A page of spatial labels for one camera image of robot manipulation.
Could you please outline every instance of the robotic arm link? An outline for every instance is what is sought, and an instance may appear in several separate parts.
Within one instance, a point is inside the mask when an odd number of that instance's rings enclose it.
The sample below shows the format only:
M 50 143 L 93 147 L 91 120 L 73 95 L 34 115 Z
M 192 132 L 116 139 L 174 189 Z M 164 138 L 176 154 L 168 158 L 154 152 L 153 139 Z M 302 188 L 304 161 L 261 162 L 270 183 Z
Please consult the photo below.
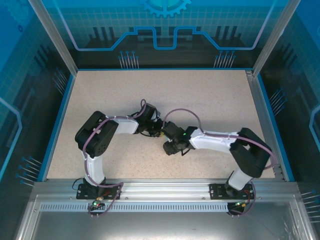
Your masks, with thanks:
M 270 147 L 263 142 L 249 128 L 242 128 L 239 132 L 210 132 L 203 131 L 198 127 L 189 126 L 186 130 L 176 126 L 173 122 L 163 121 L 160 113 L 151 104 L 145 103 L 144 111 L 140 111 L 127 118 L 113 118 L 108 120 L 96 132 L 88 142 L 89 137 L 96 128 L 108 117 L 100 111 L 94 112 L 75 136 L 75 141 L 80 150 L 84 149 L 88 155 L 84 156 L 87 161 L 87 170 L 90 178 L 86 175 L 84 184 L 92 188 L 98 196 L 102 191 L 96 185 L 105 184 L 105 175 L 102 168 L 102 154 L 108 148 L 115 134 L 140 134 L 147 132 L 149 137 L 160 137 L 164 134 L 168 141 L 163 144 L 167 155 L 181 153 L 186 154 L 190 150 L 211 149 L 226 154 L 231 154 L 238 168 L 232 172 L 225 183 L 225 191 L 230 196 L 236 196 L 252 178 L 259 178 L 265 169 L 270 154 L 261 147 L 269 150 Z

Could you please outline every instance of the blue edge trim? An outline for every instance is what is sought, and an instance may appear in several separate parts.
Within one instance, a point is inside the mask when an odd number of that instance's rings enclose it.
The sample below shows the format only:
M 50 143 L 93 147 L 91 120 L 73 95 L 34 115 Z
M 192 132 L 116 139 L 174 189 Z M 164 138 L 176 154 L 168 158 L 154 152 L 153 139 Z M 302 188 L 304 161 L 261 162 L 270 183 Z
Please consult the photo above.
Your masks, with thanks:
M 60 105 L 60 108 L 59 108 L 59 112 L 58 112 L 58 114 L 56 116 L 56 120 L 55 120 L 55 123 L 54 123 L 54 126 L 53 126 L 52 134 L 51 134 L 51 137 L 50 137 L 50 140 L 49 140 L 49 143 L 48 143 L 48 147 L 46 148 L 45 155 L 44 155 L 44 158 L 43 158 L 43 162 L 42 162 L 42 165 L 41 165 L 41 169 L 40 169 L 40 172 L 39 172 L 39 175 L 38 175 L 38 178 L 37 178 L 38 182 L 42 182 L 47 178 L 47 174 L 48 174 L 48 171 L 49 171 L 51 160 L 52 160 L 55 148 L 56 148 L 58 136 L 59 136 L 59 133 L 60 133 L 60 130 L 61 130 L 61 126 L 62 126 L 62 123 L 64 121 L 64 117 L 65 117 L 65 114 L 66 114 L 66 111 L 67 111 L 67 106 L 68 106 L 68 103 L 69 103 L 71 92 L 72 92 L 72 89 L 73 89 L 74 84 L 75 84 L 75 79 L 76 78 L 71 74 L 70 78 L 69 78 L 69 81 L 68 81 L 68 84 L 66 85 L 65 94 L 63 95 L 63 98 L 62 98 L 62 101 L 61 101 L 61 105 Z
M 150 69 L 141 68 L 141 69 L 135 69 L 135 70 L 251 70 L 251 69 L 252 68 L 150 68 Z M 119 70 L 121 70 L 121 69 L 79 69 L 79 71 L 119 71 Z M 294 175 L 292 173 L 292 170 L 291 170 L 291 167 L 290 167 L 290 164 L 289 164 L 289 160 L 288 160 L 288 157 L 287 157 L 287 154 L 286 154 L 286 151 L 285 151 L 285 147 L 284 147 L 284 144 L 282 142 L 282 139 L 281 139 L 281 136 L 280 136 L 280 132 L 279 132 L 279 129 L 278 129 L 278 126 L 277 126 L 277 123 L 276 123 L 276 119 L 275 119 L 275 116 L 274 116 L 274 114 L 272 112 L 271 105 L 270 105 L 270 102 L 269 102 L 269 99 L 268 99 L 268 96 L 267 96 L 267 92 L 266 92 L 266 89 L 265 89 L 265 85 L 263 84 L 263 81 L 262 81 L 262 78 L 261 78 L 260 74 L 258 75 L 258 82 L 260 84 L 260 87 L 261 87 L 261 90 L 262 90 L 262 94 L 263 94 L 263 98 L 264 98 L 264 101 L 266 103 L 266 107 L 267 107 L 268 113 L 270 115 L 271 123 L 272 123 L 273 129 L 274 129 L 274 132 L 275 132 L 275 136 L 276 136 L 279 148 L 280 148 L 280 152 L 281 152 L 281 155 L 282 155 L 282 158 L 283 158 L 283 163 L 284 163 L 284 166 L 285 166 L 285 170 L 286 170 L 287 175 L 288 175 L 288 180 L 290 182 L 294 182 L 295 178 L 294 178 Z M 53 154 L 54 154 L 54 150 L 55 150 L 55 147 L 56 147 L 56 144 L 57 144 L 58 136 L 59 136 L 59 133 L 60 133 L 60 130 L 61 130 L 61 126 L 62 126 L 64 117 L 65 117 L 65 114 L 66 114 L 67 106 L 68 106 L 68 103 L 69 103 L 69 99 L 70 99 L 71 92 L 72 92 L 74 84 L 75 84 L 75 77 L 73 77 L 71 75 L 70 79 L 68 81 L 68 84 L 66 86 L 66 89 L 65 89 L 66 94 L 63 96 L 63 99 L 62 99 L 62 102 L 61 102 L 61 106 L 60 106 L 60 109 L 59 109 L 58 115 L 56 117 L 56 121 L 55 121 L 53 130 L 52 130 L 51 138 L 50 138 L 48 147 L 47 147 L 46 152 L 45 152 L 43 163 L 42 163 L 42 166 L 41 166 L 41 169 L 40 169 L 40 173 L 39 173 L 39 176 L 38 176 L 38 179 L 37 179 L 38 182 L 44 181 L 46 179 L 46 177 L 47 177 L 49 166 L 50 166 Z

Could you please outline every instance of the enclosure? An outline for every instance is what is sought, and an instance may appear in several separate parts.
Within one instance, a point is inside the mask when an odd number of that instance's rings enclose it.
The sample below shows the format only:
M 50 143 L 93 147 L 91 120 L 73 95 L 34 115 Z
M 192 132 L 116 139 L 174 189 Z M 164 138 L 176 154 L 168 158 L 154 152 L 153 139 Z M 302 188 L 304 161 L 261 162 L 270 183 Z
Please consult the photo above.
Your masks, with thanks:
M 318 239 L 319 9 L 316 0 L 0 0 L 1 239 Z M 165 137 L 118 134 L 103 172 L 123 188 L 91 219 L 92 200 L 77 199 L 86 173 L 76 133 L 93 112 L 129 116 L 141 99 L 162 118 L 186 108 L 206 131 L 250 128 L 270 146 L 276 162 L 253 180 L 249 214 L 231 217 L 235 201 L 212 197 L 238 167 L 232 155 L 167 156 Z M 198 126 L 185 112 L 168 119 Z

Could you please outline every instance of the black mounting bracket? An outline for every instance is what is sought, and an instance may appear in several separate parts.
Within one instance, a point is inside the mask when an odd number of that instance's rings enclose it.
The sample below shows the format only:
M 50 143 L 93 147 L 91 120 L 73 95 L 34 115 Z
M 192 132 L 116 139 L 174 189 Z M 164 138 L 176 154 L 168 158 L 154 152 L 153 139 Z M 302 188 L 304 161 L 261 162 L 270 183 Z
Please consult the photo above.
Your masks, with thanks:
M 249 197 L 245 193 L 245 190 L 249 191 Z M 253 200 L 255 197 L 253 187 L 250 183 L 247 183 L 242 190 L 237 191 L 233 197 L 228 195 L 225 183 L 209 184 L 209 193 L 211 200 L 247 200 L 248 198 Z

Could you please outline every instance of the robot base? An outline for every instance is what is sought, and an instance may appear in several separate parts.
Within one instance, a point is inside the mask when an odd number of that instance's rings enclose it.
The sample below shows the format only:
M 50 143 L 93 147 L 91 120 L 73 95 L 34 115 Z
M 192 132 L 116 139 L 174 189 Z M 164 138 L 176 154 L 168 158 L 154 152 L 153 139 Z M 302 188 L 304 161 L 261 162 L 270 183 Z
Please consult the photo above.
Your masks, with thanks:
M 101 184 L 106 186 L 111 185 L 105 184 L 105 181 L 103 181 Z M 92 186 L 85 179 L 83 179 L 83 183 L 79 184 L 78 186 L 75 198 L 79 200 L 95 200 L 96 198 L 103 196 L 104 200 L 113 200 L 118 190 L 118 186 L 106 188 Z
M 253 200 L 255 195 L 253 187 L 250 183 L 247 183 L 240 191 L 234 191 L 233 196 L 227 193 L 225 184 L 209 184 L 209 192 L 211 200 Z

